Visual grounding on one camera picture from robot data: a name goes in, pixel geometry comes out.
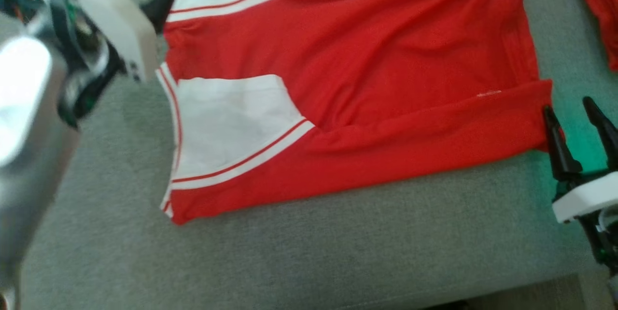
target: gray couch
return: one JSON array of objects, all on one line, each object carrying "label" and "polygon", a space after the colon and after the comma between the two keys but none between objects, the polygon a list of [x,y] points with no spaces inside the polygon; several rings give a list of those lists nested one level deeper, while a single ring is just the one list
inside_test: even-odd
[{"label": "gray couch", "polygon": [[[525,8],[569,143],[601,167],[580,99],[618,121],[618,76],[595,20],[583,0]],[[82,130],[25,264],[27,310],[412,309],[594,266],[581,228],[554,220],[541,152],[178,227],[158,208],[173,147],[158,83],[118,79]]]}]

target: white stripe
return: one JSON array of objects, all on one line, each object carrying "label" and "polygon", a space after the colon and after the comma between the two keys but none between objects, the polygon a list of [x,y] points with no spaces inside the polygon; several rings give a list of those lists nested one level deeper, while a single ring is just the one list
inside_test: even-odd
[{"label": "white stripe", "polygon": [[247,8],[257,6],[258,4],[267,2],[268,0],[242,0],[241,2],[232,4],[230,6],[219,8],[205,8],[197,9],[195,11],[171,13],[168,16],[168,22],[177,22],[181,20],[199,18],[199,17],[212,17],[214,15],[225,15],[243,11]]},{"label": "white stripe", "polygon": [[169,218],[173,218],[174,217],[174,211],[172,210],[172,204],[170,204],[168,206],[168,209],[164,211],[166,215],[168,215]]},{"label": "white stripe", "polygon": [[[173,181],[179,181],[181,182],[182,180],[188,179],[188,178],[194,178],[194,177],[201,177],[204,174],[212,174],[212,173],[218,173],[219,171],[223,171],[225,169],[229,169],[230,167],[233,167],[236,164],[239,164],[241,162],[243,162],[244,160],[247,160],[247,158],[249,158],[250,156],[252,156],[253,154],[256,154],[258,152],[260,152],[261,150],[267,148],[269,145],[272,145],[274,142],[276,142],[277,140],[280,140],[285,134],[287,134],[292,127],[295,127],[296,125],[299,125],[301,122],[303,122],[306,118],[301,116],[300,114],[298,115],[297,119],[291,119],[289,120],[289,124],[286,125],[285,127],[283,127],[280,132],[278,132],[277,134],[274,134],[272,136],[272,138],[265,140],[264,143],[262,143],[260,146],[258,147],[254,147],[253,149],[246,149],[247,152],[243,152],[241,153],[240,156],[230,160],[229,162],[225,162],[221,165],[219,165],[218,167],[199,167],[199,166],[188,166],[187,163],[183,163],[183,160],[185,160],[184,158],[181,158],[181,163],[179,164],[179,169],[176,171],[176,173],[174,173],[174,177],[172,178]],[[183,149],[188,149],[188,147],[186,147],[186,143],[183,145]],[[199,148],[199,147],[191,147],[191,149],[197,150],[197,152],[199,152],[200,150],[203,151],[203,149]],[[208,156],[208,152],[202,152],[203,156]]]},{"label": "white stripe", "polygon": [[[170,179],[171,179],[171,178],[174,178],[174,174],[176,173],[176,170],[177,170],[176,169],[176,164],[178,163],[177,159],[180,156],[179,152],[178,152],[178,143],[179,143],[180,136],[178,134],[178,119],[176,118],[176,116],[177,116],[177,114],[176,114],[176,105],[174,104],[174,99],[172,98],[172,93],[169,90],[168,85],[165,82],[168,82],[170,87],[172,87],[172,90],[174,90],[174,91],[175,91],[175,87],[176,87],[176,82],[172,78],[172,72],[170,72],[169,67],[168,67],[168,65],[166,63],[161,64],[161,70],[163,71],[163,75],[161,75],[161,72],[159,72],[159,70],[156,71],[156,75],[157,75],[157,78],[159,79],[159,82],[163,86],[163,90],[165,91],[165,94],[168,97],[168,102],[169,102],[171,110],[172,110],[172,123],[173,123],[173,126],[174,126],[173,127],[173,129],[174,129],[174,145],[176,146],[176,147],[174,147],[174,158],[172,159],[172,169],[171,169],[171,174],[170,174]],[[168,188],[166,189],[166,192],[165,192],[165,196],[163,197],[163,203],[161,204],[161,209],[162,210],[165,208],[165,205],[169,201],[171,193],[172,193],[172,182],[170,180]]]},{"label": "white stripe", "polygon": [[246,79],[202,78],[182,79],[178,83],[176,99],[184,101],[185,94],[199,91],[200,100],[221,99],[234,93],[256,92],[259,90],[283,90],[287,92],[283,79],[278,75],[266,74]]},{"label": "white stripe", "polygon": [[266,163],[271,160],[274,156],[281,153],[283,150],[290,147],[294,142],[298,141],[298,139],[302,138],[309,130],[313,129],[315,126],[313,123],[309,121],[305,121],[294,131],[292,131],[289,135],[285,136],[280,142],[272,145],[269,149],[265,150],[263,153],[259,154],[255,158],[249,160],[247,163],[244,163],[234,169],[230,169],[225,173],[218,174],[209,178],[202,178],[200,180],[193,180],[187,182],[177,182],[172,183],[172,189],[195,189],[208,187],[209,185],[219,184],[225,181],[229,181],[232,178],[238,177],[241,174],[248,172],[249,170],[255,169],[256,167]]}]

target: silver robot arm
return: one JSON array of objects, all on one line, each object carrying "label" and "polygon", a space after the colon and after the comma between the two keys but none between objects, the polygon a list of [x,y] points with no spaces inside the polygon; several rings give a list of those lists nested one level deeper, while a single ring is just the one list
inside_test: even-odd
[{"label": "silver robot arm", "polygon": [[0,310],[79,139],[79,122],[117,72],[148,80],[173,0],[0,0],[26,25],[0,44]]},{"label": "silver robot arm", "polygon": [[0,49],[0,293],[9,310],[19,306],[20,266],[79,138],[57,112],[67,77],[62,56],[34,37]]}]

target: white robot part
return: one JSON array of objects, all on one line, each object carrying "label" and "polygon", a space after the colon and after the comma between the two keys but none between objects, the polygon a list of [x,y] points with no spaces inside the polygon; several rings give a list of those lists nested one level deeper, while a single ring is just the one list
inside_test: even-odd
[{"label": "white robot part", "polygon": [[618,171],[598,180],[580,185],[554,202],[554,214],[559,223],[618,204]]},{"label": "white robot part", "polygon": [[148,81],[158,67],[154,26],[133,0],[73,0],[118,52],[136,81]]}]

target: red and white shirt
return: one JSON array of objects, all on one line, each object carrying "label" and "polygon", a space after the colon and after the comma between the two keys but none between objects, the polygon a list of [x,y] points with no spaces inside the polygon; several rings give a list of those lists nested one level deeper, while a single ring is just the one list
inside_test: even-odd
[{"label": "red and white shirt", "polygon": [[177,224],[545,144],[522,0],[176,0],[165,37]]}]

